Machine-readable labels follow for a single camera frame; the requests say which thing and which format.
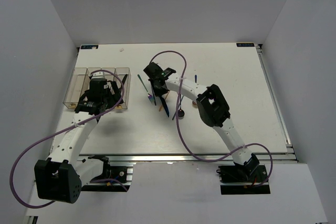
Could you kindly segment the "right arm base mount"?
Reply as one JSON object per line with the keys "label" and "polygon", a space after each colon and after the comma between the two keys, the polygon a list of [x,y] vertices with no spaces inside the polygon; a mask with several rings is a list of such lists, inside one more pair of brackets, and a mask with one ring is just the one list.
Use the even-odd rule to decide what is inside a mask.
{"label": "right arm base mount", "polygon": [[237,170],[235,166],[219,166],[216,172],[219,176],[222,195],[269,195],[271,193],[266,180],[268,174],[265,165],[259,165],[250,177]]}

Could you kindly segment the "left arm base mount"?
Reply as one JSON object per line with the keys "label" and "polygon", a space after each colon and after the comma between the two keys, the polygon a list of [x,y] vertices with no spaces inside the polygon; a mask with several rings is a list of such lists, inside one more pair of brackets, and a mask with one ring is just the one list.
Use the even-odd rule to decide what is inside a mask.
{"label": "left arm base mount", "polygon": [[77,161],[75,171],[81,180],[81,191],[126,192],[133,168],[110,162],[104,155],[91,155]]}

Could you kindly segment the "rainbow spoon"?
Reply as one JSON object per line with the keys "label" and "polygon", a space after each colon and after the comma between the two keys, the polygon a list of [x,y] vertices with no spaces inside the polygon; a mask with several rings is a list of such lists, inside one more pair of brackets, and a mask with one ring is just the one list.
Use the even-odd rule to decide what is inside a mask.
{"label": "rainbow spoon", "polygon": [[[194,81],[195,81],[195,83],[197,83],[197,75],[194,76]],[[197,107],[197,103],[195,101],[192,101],[192,105],[195,108]]]}

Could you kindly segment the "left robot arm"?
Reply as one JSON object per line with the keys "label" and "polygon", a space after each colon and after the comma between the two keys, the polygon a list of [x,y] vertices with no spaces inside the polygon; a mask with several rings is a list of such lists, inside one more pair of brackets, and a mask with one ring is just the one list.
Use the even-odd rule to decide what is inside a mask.
{"label": "left robot arm", "polygon": [[93,77],[89,89],[80,97],[63,139],[44,160],[34,167],[37,194],[40,199],[75,203],[83,186],[97,179],[104,182],[111,176],[109,159],[92,155],[77,162],[79,154],[101,114],[122,102],[122,88],[115,81]]}

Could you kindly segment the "black knife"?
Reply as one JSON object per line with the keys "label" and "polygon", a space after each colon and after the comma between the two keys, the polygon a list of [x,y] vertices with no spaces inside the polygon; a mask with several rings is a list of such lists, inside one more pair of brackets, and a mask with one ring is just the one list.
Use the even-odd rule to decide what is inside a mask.
{"label": "black knife", "polygon": [[129,77],[128,74],[125,74],[123,76],[123,78],[122,78],[122,84],[123,84],[123,86],[120,86],[120,88],[119,88],[120,93],[122,93],[122,92],[127,93],[127,90],[128,90],[128,77]]}

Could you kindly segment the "blue knife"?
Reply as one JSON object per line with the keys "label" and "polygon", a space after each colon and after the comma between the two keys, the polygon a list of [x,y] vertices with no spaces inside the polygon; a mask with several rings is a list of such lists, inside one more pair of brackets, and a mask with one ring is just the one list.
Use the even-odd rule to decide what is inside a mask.
{"label": "blue knife", "polygon": [[167,117],[169,117],[170,116],[170,112],[169,112],[168,106],[166,104],[165,98],[162,97],[162,96],[159,96],[159,99],[161,101],[161,106],[159,107],[159,111],[161,112],[162,110],[164,110],[165,113],[166,113],[166,115],[167,115]]}

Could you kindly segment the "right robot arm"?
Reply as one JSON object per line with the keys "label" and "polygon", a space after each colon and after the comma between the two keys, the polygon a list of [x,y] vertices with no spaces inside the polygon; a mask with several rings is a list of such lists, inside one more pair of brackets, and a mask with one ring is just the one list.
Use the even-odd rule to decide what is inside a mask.
{"label": "right robot arm", "polygon": [[160,98],[168,91],[174,91],[197,103],[203,123],[218,133],[232,153],[238,177],[245,182],[255,177],[259,160],[246,147],[236,131],[230,119],[229,105],[217,85],[212,84],[207,87],[189,79],[183,79],[175,70],[171,68],[163,70],[154,62],[146,66],[144,72],[149,77],[155,96]]}

